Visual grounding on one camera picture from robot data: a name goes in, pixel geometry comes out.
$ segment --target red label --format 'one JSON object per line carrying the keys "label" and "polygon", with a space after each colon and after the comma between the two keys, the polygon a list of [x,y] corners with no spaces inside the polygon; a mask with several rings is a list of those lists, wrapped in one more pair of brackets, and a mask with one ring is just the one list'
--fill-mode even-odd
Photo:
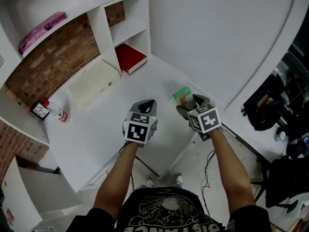
{"label": "red label", "polygon": [[63,115],[59,118],[60,121],[65,122],[68,119],[68,114],[63,111]]}

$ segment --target white table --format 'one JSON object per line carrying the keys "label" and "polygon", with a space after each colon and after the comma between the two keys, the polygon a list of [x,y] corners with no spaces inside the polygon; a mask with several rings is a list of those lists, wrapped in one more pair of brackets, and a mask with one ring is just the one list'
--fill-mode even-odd
{"label": "white table", "polygon": [[67,89],[73,80],[74,77],[50,99],[68,110],[70,122],[63,124],[49,116],[44,127],[50,150],[75,191],[83,189],[93,178],[102,180],[105,168],[111,168],[125,142],[123,121],[135,102],[157,101],[158,130],[138,156],[158,174],[169,169],[193,136],[172,99],[189,78],[154,56],[148,57],[148,62],[132,75],[124,73],[87,111],[76,105]]}

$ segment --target pink book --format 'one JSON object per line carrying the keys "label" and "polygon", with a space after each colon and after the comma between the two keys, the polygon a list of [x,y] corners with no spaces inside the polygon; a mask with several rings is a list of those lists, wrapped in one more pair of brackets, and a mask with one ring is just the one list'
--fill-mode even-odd
{"label": "pink book", "polygon": [[57,12],[52,16],[48,17],[45,21],[40,23],[34,30],[27,34],[19,44],[19,52],[21,55],[24,54],[39,38],[41,38],[47,31],[52,29],[54,26],[65,20],[67,13]]}

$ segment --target red book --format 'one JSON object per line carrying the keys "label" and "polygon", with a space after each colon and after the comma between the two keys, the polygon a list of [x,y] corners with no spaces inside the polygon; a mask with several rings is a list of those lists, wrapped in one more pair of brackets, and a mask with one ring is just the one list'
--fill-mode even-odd
{"label": "red book", "polygon": [[119,45],[115,51],[120,68],[128,74],[133,73],[147,62],[147,56],[126,44]]}

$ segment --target small picture frame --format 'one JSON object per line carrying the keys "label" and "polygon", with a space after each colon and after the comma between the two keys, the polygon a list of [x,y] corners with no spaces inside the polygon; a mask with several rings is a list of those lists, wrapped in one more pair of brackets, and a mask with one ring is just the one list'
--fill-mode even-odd
{"label": "small picture frame", "polygon": [[37,101],[30,109],[30,112],[42,121],[49,115],[49,111],[43,106],[43,102],[41,101]]}

